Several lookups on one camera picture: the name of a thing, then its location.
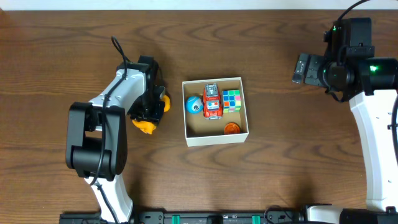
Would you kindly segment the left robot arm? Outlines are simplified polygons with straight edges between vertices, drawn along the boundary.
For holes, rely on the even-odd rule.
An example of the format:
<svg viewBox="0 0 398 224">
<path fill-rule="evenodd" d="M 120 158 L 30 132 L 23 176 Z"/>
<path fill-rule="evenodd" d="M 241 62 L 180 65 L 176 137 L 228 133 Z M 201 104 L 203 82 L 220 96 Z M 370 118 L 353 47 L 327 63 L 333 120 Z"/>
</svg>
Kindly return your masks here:
<svg viewBox="0 0 398 224">
<path fill-rule="evenodd" d="M 155 83 L 158 69 L 150 56 L 127 60 L 101 94 L 71 105 L 66 164 L 91 185 L 101 210 L 61 214 L 60 223 L 133 223 L 134 204 L 122 176 L 127 159 L 126 118 L 150 129 L 159 125 L 170 103 L 165 87 Z"/>
</svg>

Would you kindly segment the red toy fire truck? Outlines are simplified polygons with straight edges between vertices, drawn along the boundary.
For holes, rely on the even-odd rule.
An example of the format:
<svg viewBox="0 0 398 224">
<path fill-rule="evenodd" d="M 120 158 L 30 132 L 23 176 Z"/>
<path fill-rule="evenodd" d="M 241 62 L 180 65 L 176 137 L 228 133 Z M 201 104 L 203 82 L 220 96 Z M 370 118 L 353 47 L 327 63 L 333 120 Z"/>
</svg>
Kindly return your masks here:
<svg viewBox="0 0 398 224">
<path fill-rule="evenodd" d="M 206 84 L 203 91 L 203 114 L 206 119 L 221 119 L 223 109 L 218 85 Z"/>
</svg>

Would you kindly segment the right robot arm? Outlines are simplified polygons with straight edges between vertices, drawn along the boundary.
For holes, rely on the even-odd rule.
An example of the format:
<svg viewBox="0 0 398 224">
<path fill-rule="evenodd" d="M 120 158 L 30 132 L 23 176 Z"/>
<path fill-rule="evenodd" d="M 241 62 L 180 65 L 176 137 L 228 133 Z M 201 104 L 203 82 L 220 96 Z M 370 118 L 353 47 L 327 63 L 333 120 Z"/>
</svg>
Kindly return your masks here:
<svg viewBox="0 0 398 224">
<path fill-rule="evenodd" d="M 309 205 L 299 223 L 397 223 L 397 59 L 376 58 L 370 18 L 339 17 L 324 55 L 300 54 L 292 81 L 349 103 L 366 170 L 366 208 Z"/>
</svg>

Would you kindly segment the blue ball toy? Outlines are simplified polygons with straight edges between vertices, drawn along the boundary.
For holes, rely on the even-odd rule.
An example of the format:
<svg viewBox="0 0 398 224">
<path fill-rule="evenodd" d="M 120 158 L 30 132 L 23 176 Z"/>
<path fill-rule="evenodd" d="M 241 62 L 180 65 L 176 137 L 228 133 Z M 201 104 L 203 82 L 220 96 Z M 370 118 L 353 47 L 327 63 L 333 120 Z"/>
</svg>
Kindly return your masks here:
<svg viewBox="0 0 398 224">
<path fill-rule="evenodd" d="M 203 111 L 202 98 L 199 96 L 190 96 L 185 102 L 185 109 L 190 114 L 198 114 Z"/>
</svg>

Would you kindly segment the orange dinosaur toy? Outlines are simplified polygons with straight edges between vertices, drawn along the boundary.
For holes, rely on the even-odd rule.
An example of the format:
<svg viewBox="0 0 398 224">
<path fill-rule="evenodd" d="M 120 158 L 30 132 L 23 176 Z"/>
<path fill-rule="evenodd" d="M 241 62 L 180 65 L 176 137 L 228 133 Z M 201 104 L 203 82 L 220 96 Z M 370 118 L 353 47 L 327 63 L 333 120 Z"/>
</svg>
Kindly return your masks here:
<svg viewBox="0 0 398 224">
<path fill-rule="evenodd" d="M 161 100 L 165 103 L 164 112 L 168 112 L 171 107 L 170 98 L 167 95 L 164 95 Z M 138 121 L 133 119 L 132 123 L 135 127 L 139 128 L 143 133 L 146 134 L 152 134 L 157 127 L 157 125 L 151 121 Z"/>
</svg>

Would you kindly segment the multicolour puzzle cube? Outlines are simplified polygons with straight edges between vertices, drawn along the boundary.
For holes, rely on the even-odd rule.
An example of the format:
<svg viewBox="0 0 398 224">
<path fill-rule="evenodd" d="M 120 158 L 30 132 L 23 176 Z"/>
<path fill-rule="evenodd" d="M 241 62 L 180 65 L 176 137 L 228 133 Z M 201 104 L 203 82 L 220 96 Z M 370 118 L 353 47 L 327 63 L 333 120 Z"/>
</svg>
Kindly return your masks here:
<svg viewBox="0 0 398 224">
<path fill-rule="evenodd" d="M 242 107 L 240 90 L 223 90 L 223 113 L 240 112 Z"/>
</svg>

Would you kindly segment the orange ridged round toy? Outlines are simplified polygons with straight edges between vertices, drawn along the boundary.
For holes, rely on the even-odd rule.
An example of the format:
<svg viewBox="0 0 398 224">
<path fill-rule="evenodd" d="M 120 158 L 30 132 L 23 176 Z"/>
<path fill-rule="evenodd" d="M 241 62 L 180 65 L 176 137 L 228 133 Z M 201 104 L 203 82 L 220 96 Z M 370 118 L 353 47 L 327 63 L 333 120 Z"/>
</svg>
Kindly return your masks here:
<svg viewBox="0 0 398 224">
<path fill-rule="evenodd" d="M 241 128 L 238 124 L 236 123 L 228 123 L 224 127 L 224 134 L 229 135 L 229 134 L 240 134 L 241 133 Z"/>
</svg>

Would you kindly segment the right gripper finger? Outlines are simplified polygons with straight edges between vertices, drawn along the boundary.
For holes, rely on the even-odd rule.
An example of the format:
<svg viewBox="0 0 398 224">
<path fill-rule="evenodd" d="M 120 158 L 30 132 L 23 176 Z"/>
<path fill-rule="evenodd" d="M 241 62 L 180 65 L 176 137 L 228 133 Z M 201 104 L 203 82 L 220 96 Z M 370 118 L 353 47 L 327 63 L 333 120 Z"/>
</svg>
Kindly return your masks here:
<svg viewBox="0 0 398 224">
<path fill-rule="evenodd" d="M 307 65 L 310 61 L 310 55 L 309 54 L 300 54 L 298 56 L 298 60 L 295 66 L 294 74 L 292 77 L 292 82 L 293 83 L 302 83 L 304 76 L 307 71 Z"/>
<path fill-rule="evenodd" d="M 324 57 L 309 55 L 304 83 L 313 86 L 324 86 L 322 83 Z"/>
</svg>

